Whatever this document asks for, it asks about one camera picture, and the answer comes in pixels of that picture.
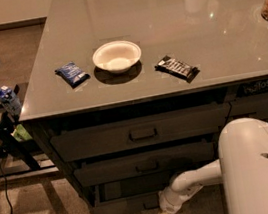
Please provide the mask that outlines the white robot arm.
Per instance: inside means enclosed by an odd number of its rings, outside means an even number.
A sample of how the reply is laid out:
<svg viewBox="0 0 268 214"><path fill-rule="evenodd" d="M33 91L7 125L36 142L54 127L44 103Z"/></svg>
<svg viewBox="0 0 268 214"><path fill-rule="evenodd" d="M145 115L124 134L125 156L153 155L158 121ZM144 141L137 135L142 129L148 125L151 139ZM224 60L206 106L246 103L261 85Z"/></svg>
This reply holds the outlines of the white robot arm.
<svg viewBox="0 0 268 214"><path fill-rule="evenodd" d="M175 214L204 186L224 186L229 214L268 214L268 122L240 118L223 127L218 159L175 176L158 214Z"/></svg>

